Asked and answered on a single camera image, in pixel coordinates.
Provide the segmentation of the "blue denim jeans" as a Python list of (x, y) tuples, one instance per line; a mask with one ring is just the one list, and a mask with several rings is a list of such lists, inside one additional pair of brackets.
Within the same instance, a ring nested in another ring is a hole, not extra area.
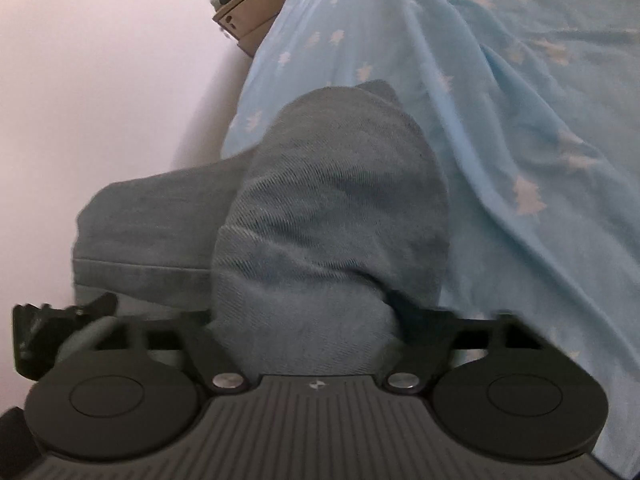
[(401, 348), (388, 297), (434, 306), (448, 247), (436, 157), (376, 80), (301, 96), (228, 159), (102, 188), (77, 219), (75, 298), (207, 311), (250, 377), (376, 373)]

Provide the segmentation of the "light blue patterned bed sheet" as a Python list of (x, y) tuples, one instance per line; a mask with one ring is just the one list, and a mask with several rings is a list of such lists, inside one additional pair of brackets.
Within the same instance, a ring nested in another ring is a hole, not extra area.
[(521, 313), (610, 400), (596, 455), (639, 469), (639, 0), (286, 0), (222, 144), (325, 86), (382, 79), (447, 176), (440, 301)]

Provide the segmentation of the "wooden bedside cabinet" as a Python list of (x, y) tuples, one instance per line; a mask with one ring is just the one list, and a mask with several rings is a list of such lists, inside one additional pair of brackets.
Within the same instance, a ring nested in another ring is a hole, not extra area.
[(213, 21), (254, 58), (284, 4), (285, 0), (231, 0), (214, 14)]

